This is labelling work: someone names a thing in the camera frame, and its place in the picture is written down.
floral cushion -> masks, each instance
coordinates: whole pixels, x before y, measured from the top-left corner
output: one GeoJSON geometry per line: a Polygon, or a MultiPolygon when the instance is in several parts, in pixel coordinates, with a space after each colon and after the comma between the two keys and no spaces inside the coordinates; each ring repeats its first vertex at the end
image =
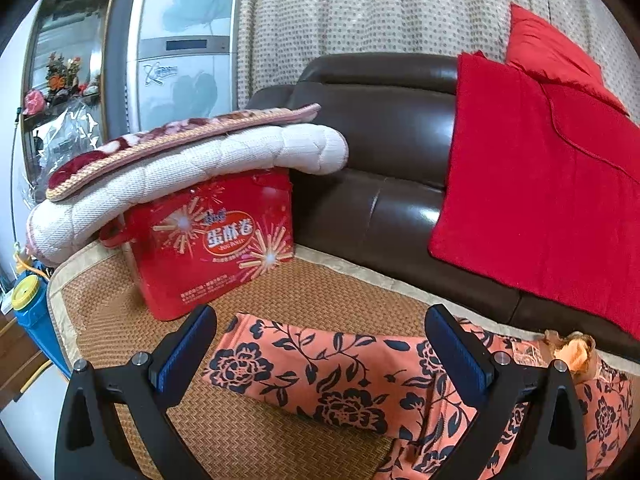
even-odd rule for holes
{"type": "MultiPolygon", "coordinates": [[[[460,320],[490,352],[546,367],[545,340],[496,335],[460,320]]],[[[596,357],[590,374],[574,375],[582,408],[588,478],[602,473],[630,432],[627,376],[596,357]]],[[[300,328],[236,314],[202,379],[323,424],[395,438],[374,480],[426,480],[465,433],[476,410],[465,406],[428,340],[300,328]]],[[[514,443],[526,406],[517,405],[481,479],[494,476],[514,443]]]]}
{"type": "Polygon", "coordinates": [[[312,121],[320,105],[289,110],[240,110],[211,119],[185,119],[148,132],[119,137],[92,152],[76,156],[49,178],[46,196],[52,202],[63,200],[105,173],[127,164],[195,140],[244,130],[262,124],[293,124],[312,121]]]}

yellow object on shelf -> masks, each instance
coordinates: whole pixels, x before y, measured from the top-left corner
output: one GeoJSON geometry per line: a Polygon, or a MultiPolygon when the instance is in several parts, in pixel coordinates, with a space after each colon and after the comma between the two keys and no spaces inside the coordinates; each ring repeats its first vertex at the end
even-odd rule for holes
{"type": "Polygon", "coordinates": [[[24,309],[31,300],[36,297],[40,288],[40,282],[37,276],[30,274],[14,287],[14,293],[11,295],[11,305],[14,310],[24,309]]]}

red pillow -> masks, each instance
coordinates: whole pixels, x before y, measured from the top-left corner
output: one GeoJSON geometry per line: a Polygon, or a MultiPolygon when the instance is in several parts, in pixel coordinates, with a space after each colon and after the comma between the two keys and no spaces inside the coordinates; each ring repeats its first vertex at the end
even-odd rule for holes
{"type": "Polygon", "coordinates": [[[599,65],[585,51],[549,22],[516,4],[511,4],[507,64],[536,81],[571,86],[628,115],[605,88],[599,65]]]}

yellow hose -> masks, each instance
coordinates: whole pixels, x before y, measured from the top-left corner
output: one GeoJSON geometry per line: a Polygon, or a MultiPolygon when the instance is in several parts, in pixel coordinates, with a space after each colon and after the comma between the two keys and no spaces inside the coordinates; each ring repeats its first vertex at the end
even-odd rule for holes
{"type": "Polygon", "coordinates": [[[31,267],[28,263],[26,263],[21,259],[20,254],[18,254],[17,252],[14,253],[14,260],[17,264],[16,267],[22,266],[25,269],[30,270],[34,274],[37,274],[38,276],[43,277],[47,281],[47,283],[49,283],[49,277],[44,272],[42,272],[41,270],[35,269],[34,267],[31,267]]]}
{"type": "Polygon", "coordinates": [[[23,394],[24,392],[26,392],[27,388],[33,384],[33,381],[35,381],[40,376],[40,374],[43,373],[43,371],[49,367],[50,364],[51,364],[50,359],[47,360],[45,363],[43,363],[42,366],[40,366],[40,368],[36,370],[36,373],[34,373],[29,378],[29,380],[24,383],[24,386],[20,388],[20,394],[23,394]]]}

white knitted blanket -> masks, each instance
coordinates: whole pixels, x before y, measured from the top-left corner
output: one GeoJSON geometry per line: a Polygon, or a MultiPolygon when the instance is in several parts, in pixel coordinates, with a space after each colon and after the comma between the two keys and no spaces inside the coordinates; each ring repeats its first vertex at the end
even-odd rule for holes
{"type": "Polygon", "coordinates": [[[60,202],[36,206],[27,220],[28,251],[55,266],[136,204],[220,174],[275,166],[332,173],[347,156],[344,137],[317,124],[260,126],[179,146],[106,174],[60,202]]]}

